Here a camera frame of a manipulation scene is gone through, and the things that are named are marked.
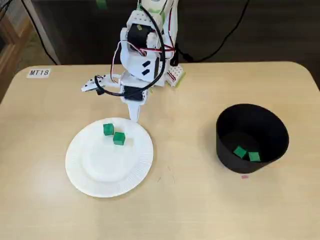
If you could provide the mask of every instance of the table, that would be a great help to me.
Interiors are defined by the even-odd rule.
[[[83,127],[129,117],[119,98],[81,92],[109,66],[50,66],[41,79],[19,72],[0,105],[0,239],[318,240],[320,93],[308,70],[292,62],[183,67],[178,88],[154,88],[141,108],[154,144],[148,176],[110,199],[77,191],[65,171]],[[215,150],[217,117],[238,103],[268,108],[290,136],[287,153],[247,179]]]

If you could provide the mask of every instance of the white label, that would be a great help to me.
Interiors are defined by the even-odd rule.
[[[31,69],[26,76],[27,79],[46,79],[49,77],[51,68]]]

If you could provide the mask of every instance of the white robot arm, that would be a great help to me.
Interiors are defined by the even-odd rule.
[[[121,97],[128,104],[131,120],[137,122],[140,106],[146,103],[150,87],[164,86],[165,81],[174,87],[184,75],[181,66],[170,65],[178,33],[178,1],[139,0],[137,9],[121,30],[110,74],[90,79],[82,91],[97,90],[99,95]],[[120,59],[126,71],[115,75],[113,65],[120,45]],[[109,92],[102,88],[104,86],[119,87],[120,91]]]

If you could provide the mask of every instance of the black container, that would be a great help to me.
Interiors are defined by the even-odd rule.
[[[261,162],[251,162],[248,153],[241,159],[237,146],[259,152]],[[230,170],[248,174],[278,160],[289,146],[288,131],[271,111],[257,105],[237,104],[224,110],[216,122],[216,153]]]

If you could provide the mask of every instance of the white paper plate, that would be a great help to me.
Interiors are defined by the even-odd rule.
[[[124,146],[105,136],[103,124],[125,134]],[[127,193],[147,176],[154,158],[152,140],[139,124],[124,118],[91,123],[72,140],[65,156],[71,183],[92,197],[110,198]]]

